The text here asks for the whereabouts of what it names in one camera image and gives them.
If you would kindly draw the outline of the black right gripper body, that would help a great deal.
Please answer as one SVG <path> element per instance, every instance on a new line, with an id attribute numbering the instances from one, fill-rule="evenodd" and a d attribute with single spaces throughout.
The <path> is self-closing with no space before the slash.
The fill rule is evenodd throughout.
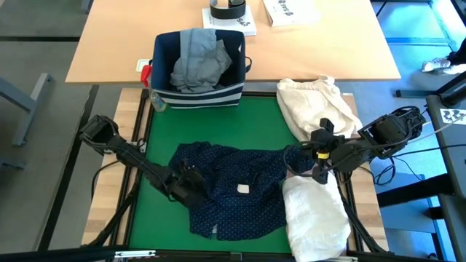
<path id="1" fill-rule="evenodd" d="M 346 138 L 343 135 L 334 135 L 326 129 L 315 130 L 311 133 L 312 158 L 315 161 L 313 171 L 341 169 L 346 159 L 331 159 L 331 152 L 344 144 Z"/>

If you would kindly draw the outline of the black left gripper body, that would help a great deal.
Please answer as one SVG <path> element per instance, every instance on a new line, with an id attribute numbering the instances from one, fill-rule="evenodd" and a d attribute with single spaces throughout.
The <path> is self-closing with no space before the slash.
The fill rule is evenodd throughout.
<path id="1" fill-rule="evenodd" d="M 181 204 L 194 204 L 195 195 L 202 193 L 204 178 L 194 165 L 188 165 L 186 160 L 182 160 L 170 184 L 170 195 Z"/>

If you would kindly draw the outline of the navy dotted shirt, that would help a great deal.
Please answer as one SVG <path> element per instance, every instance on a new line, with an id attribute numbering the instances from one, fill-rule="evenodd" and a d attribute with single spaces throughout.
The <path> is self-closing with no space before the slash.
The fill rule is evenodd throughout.
<path id="1" fill-rule="evenodd" d="M 288 167 L 312 169 L 312 159 L 297 149 L 256 150 L 180 144 L 169 161 L 174 168 L 186 160 L 205 179 L 210 204 L 189 211 L 189 230 L 221 241 L 258 239 L 286 224 L 282 184 Z"/>

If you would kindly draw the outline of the white button shirt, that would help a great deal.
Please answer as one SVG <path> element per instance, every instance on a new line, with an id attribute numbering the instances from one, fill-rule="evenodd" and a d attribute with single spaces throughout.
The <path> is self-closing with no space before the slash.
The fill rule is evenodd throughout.
<path id="1" fill-rule="evenodd" d="M 297 262 L 339 257 L 351 233 L 348 215 L 333 173 L 328 182 L 287 173 L 291 186 L 282 187 L 288 243 Z"/>

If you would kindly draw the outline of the navy white striped laundry basket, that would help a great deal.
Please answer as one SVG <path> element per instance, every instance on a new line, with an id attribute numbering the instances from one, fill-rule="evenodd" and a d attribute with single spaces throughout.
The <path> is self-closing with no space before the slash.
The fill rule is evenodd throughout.
<path id="1" fill-rule="evenodd" d="M 239 31 L 216 30 L 217 40 L 223 40 L 226 51 L 232 59 L 230 67 L 222 74 L 218 86 L 209 92 L 183 93 L 171 83 L 170 75 L 180 57 L 180 32 L 158 35 L 154 41 L 151 59 L 150 88 L 172 108 L 205 108 L 236 106 L 240 102 L 246 73 L 251 65 L 245 54 L 245 36 Z"/>

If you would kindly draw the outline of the cream shirt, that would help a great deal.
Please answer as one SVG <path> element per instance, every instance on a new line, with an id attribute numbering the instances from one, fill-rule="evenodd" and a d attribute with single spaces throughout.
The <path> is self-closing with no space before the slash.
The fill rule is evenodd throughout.
<path id="1" fill-rule="evenodd" d="M 312 82 L 282 79 L 277 83 L 277 103 L 289 130 L 299 141 L 311 139 L 320 120 L 329 119 L 333 133 L 351 138 L 363 125 L 344 101 L 335 78 L 320 75 Z"/>

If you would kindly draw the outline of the green table mat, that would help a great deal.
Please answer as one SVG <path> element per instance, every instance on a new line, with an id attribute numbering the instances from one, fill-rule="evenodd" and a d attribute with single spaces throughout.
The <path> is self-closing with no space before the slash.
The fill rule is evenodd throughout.
<path id="1" fill-rule="evenodd" d="M 238 106 L 169 108 L 151 121 L 148 159 L 168 165 L 182 143 L 209 142 L 238 149 L 297 149 L 274 98 L 243 98 Z M 285 225 L 258 239 L 221 241 L 189 230 L 189 211 L 143 181 L 138 194 L 130 246 L 156 250 L 289 253 Z"/>

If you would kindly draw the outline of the clear plastic bottle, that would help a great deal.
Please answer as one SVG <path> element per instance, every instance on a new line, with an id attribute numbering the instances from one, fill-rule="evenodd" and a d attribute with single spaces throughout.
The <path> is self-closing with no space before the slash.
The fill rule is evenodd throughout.
<path id="1" fill-rule="evenodd" d="M 157 94 L 153 89 L 149 90 L 149 98 L 152 104 L 152 107 L 157 112 L 163 112 L 167 108 L 167 104 L 164 100 Z"/>

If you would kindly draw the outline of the light wooden desk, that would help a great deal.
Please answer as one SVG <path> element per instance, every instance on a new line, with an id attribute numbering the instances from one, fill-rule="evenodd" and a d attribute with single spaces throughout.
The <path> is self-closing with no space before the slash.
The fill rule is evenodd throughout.
<path id="1" fill-rule="evenodd" d="M 272 27 L 262 0 L 246 0 L 256 35 L 246 38 L 249 81 L 389 81 L 399 70 L 369 0 L 312 0 L 317 22 Z M 66 77 L 74 84 L 137 83 L 155 38 L 202 26 L 209 0 L 94 0 Z"/>

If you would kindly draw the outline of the grey crumpled garment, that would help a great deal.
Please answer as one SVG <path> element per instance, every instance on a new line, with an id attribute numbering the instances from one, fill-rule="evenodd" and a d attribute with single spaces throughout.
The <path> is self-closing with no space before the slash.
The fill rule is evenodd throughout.
<path id="1" fill-rule="evenodd" d="M 232 59 L 215 29 L 194 28 L 180 32 L 180 57 L 170 83 L 183 93 L 209 92 L 217 88 Z"/>

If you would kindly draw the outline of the black desk leg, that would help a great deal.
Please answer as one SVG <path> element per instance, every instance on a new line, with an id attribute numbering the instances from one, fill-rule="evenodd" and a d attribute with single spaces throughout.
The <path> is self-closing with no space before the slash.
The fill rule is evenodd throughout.
<path id="1" fill-rule="evenodd" d="M 442 100 L 447 107 L 455 107 L 466 99 L 466 71 L 457 75 L 451 81 L 435 91 L 426 90 L 396 90 L 397 98 L 427 98 L 435 95 Z"/>

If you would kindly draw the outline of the person's white shoe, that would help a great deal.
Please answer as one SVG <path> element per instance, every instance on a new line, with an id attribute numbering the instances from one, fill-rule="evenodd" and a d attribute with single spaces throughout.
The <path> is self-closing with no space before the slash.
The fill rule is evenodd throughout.
<path id="1" fill-rule="evenodd" d="M 450 65 L 451 62 L 446 57 L 437 57 L 423 62 L 421 70 L 422 72 L 431 72 L 448 68 Z"/>
<path id="2" fill-rule="evenodd" d="M 447 75 L 456 75 L 466 72 L 466 64 L 451 65 L 448 68 L 443 69 L 443 73 Z"/>

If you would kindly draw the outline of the person's leg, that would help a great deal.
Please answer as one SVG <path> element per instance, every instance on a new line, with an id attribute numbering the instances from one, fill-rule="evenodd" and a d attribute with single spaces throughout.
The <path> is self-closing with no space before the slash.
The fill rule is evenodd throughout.
<path id="1" fill-rule="evenodd" d="M 458 49 L 456 52 L 451 52 L 447 60 L 450 62 L 451 66 L 466 64 L 466 47 Z"/>

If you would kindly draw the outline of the black metal table frame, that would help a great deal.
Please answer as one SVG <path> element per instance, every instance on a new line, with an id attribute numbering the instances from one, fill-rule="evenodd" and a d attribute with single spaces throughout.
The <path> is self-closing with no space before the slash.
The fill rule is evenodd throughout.
<path id="1" fill-rule="evenodd" d="M 120 133 L 126 139 L 137 140 L 147 138 L 149 135 L 149 121 L 154 110 L 149 102 L 147 90 L 137 88 L 124 88 L 120 94 L 116 108 L 115 121 L 120 124 Z M 345 197 L 358 214 L 361 223 L 372 234 L 375 242 L 387 248 L 379 204 L 376 200 L 375 187 L 368 176 L 368 165 L 354 171 L 352 182 L 344 187 Z M 93 237 L 99 235 L 100 231 L 111 220 L 112 215 L 122 206 L 125 197 L 130 193 L 129 187 L 139 183 L 141 174 L 131 167 L 115 164 L 103 171 L 101 178 L 93 182 L 93 188 L 98 194 L 91 201 L 90 213 L 87 226 L 84 230 L 84 244 L 78 248 L 50 250 L 41 242 L 39 253 L 33 257 L 35 262 L 130 262 L 130 261 L 162 261 L 175 258 L 186 259 L 208 259 L 214 260 L 238 260 L 242 262 L 261 262 L 267 259 L 275 261 L 286 261 L 286 255 L 273 255 L 266 253 L 202 253 L 195 251 L 156 251 L 154 257 L 149 258 L 114 258 L 116 251 L 129 250 L 127 243 L 130 240 L 130 231 L 133 226 L 133 213 L 135 204 L 129 205 L 125 213 L 109 234 L 108 239 L 102 245 L 92 245 Z"/>

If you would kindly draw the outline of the grey metal bench frame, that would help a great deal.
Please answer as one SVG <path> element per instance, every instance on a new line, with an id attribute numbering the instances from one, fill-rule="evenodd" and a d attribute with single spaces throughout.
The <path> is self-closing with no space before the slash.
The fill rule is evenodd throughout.
<path id="1" fill-rule="evenodd" d="M 12 145 L 23 146 L 25 144 L 25 137 L 28 133 L 31 122 L 33 121 L 44 86 L 51 81 L 52 76 L 50 74 L 42 73 L 38 78 L 32 93 L 27 95 L 12 83 L 0 77 L 0 97 L 8 100 L 10 103 L 25 112 L 25 116 L 23 120 L 19 122 L 15 135 L 13 136 Z"/>

